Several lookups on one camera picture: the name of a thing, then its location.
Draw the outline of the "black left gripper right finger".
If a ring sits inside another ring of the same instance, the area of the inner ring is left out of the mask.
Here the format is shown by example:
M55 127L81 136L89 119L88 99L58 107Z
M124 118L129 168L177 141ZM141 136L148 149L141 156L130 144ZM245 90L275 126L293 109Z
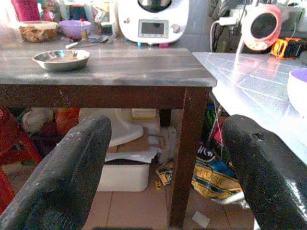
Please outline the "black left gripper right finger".
M222 133L224 147L260 229L305 230L306 165L276 134L248 117L228 117Z

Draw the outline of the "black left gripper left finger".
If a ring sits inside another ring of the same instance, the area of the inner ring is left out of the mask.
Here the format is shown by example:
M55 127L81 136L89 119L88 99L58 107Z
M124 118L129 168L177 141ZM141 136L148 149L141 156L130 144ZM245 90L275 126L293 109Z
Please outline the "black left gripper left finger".
M111 140L111 122L89 116L36 166L0 217L3 230L84 227Z

